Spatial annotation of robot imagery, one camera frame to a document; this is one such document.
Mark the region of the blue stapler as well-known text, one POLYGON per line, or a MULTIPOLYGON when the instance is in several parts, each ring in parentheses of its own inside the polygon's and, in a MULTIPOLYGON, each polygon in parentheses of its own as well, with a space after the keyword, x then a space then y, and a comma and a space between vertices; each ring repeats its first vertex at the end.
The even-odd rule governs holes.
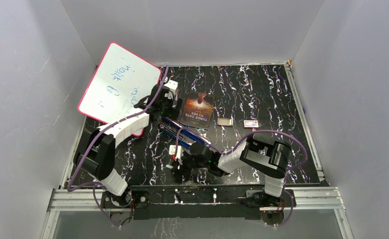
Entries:
POLYGON ((158 124, 158 127, 167 136, 171 137, 172 139, 178 139, 179 145, 187 149, 189 149, 189 147, 195 142, 201 142, 207 147, 210 147, 209 144, 211 142, 206 137, 196 132, 183 129, 180 132, 179 137, 177 137, 178 130, 185 128, 185 126, 171 118, 161 118, 161 122, 158 124))

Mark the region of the staples box tray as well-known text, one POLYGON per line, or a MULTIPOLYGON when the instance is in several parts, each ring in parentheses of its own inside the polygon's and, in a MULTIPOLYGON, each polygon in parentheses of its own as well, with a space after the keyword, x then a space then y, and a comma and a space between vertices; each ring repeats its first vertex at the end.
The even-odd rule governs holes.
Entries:
POLYGON ((229 118, 218 118, 218 119, 217 119, 217 125, 218 125, 218 126, 229 126, 229 127, 233 127, 233 119, 229 119, 229 118))

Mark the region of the red staples box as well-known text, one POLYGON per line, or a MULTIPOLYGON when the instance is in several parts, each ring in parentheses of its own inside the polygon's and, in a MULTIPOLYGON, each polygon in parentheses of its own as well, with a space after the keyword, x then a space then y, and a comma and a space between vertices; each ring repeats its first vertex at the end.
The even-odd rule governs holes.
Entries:
POLYGON ((243 125, 245 128, 258 128, 259 122, 257 120, 244 120, 243 125))

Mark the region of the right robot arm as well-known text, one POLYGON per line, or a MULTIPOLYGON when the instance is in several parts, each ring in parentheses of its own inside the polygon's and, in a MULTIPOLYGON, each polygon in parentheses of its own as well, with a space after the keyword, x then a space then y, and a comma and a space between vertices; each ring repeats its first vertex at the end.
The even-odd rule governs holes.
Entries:
POLYGON ((219 153, 197 141, 189 151, 180 145, 170 145, 169 154, 176 172, 188 174, 195 168, 206 168, 209 173, 222 177, 234 170, 251 166, 265 175, 264 201, 277 206, 284 198, 284 178, 292 148, 273 136, 256 133, 241 140, 241 143, 227 152, 219 153))

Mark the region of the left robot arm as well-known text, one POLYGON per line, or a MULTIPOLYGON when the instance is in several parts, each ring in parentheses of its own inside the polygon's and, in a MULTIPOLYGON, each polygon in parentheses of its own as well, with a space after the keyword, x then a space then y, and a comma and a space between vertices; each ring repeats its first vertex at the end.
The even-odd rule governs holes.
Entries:
POLYGON ((113 194, 113 201, 120 207, 130 205, 132 194, 114 168, 115 150, 128 137, 159 118, 178 116, 182 101, 173 106, 177 87, 178 83, 172 80, 163 86, 156 84, 151 94, 143 97, 119 121, 83 130, 73 159, 76 171, 83 170, 91 175, 113 194))

